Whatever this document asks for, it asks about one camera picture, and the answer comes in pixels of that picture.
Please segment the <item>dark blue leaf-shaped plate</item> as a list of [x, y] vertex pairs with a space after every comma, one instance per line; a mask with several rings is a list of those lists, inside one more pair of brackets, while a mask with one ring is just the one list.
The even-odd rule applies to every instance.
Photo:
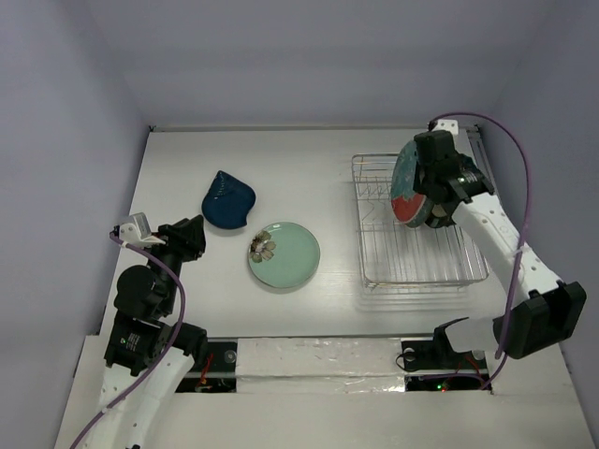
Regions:
[[219, 170], [201, 203], [204, 219], [225, 230], [247, 225], [250, 211], [256, 203], [256, 192], [248, 184]]

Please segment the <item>red and teal floral plate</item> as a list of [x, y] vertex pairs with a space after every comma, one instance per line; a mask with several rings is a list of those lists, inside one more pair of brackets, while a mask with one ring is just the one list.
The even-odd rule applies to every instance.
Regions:
[[416, 143], [410, 140], [403, 146], [396, 159], [389, 192], [391, 208], [395, 218], [402, 225], [406, 225], [410, 220], [424, 197], [414, 189], [416, 163]]

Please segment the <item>light green flower plate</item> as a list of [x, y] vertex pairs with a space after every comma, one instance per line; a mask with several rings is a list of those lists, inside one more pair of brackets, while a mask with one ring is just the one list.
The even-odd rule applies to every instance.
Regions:
[[251, 239], [247, 260], [254, 277], [269, 287], [294, 289], [316, 273], [321, 256], [314, 234], [291, 222], [269, 224]]

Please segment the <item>dark rimmed beige plate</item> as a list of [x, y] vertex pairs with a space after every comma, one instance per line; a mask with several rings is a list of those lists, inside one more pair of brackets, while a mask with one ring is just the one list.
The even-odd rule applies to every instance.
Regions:
[[431, 214], [427, 218], [425, 224], [430, 228], [443, 228], [454, 224], [452, 218], [446, 213], [442, 205], [434, 205], [431, 209]]

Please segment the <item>dark teal patterned plate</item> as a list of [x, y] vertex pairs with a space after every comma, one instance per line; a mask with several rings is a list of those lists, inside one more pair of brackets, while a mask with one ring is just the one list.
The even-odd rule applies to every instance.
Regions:
[[416, 211], [413, 213], [413, 216], [406, 223], [406, 225], [411, 228], [424, 225], [430, 218], [433, 208], [434, 203], [429, 198], [424, 196], [422, 198], [421, 204], [416, 208]]

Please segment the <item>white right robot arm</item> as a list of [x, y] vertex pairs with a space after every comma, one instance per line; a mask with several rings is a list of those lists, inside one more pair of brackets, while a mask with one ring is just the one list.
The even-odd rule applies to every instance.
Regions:
[[497, 317], [459, 318], [438, 326], [432, 359], [451, 367], [464, 354], [496, 350], [521, 359], [569, 339], [586, 302], [579, 282], [565, 282], [523, 241], [493, 186], [459, 153], [448, 131], [415, 136], [418, 193], [474, 241], [507, 294]]

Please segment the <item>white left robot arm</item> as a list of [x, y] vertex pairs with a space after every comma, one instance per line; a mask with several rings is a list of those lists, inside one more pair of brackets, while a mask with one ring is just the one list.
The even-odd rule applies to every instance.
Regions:
[[206, 330], [183, 320], [180, 279], [183, 264], [205, 251], [204, 219], [184, 218], [152, 231], [146, 216], [136, 213], [110, 237], [146, 261], [117, 279], [98, 404], [102, 417], [84, 445], [145, 448], [184, 375], [207, 358]]

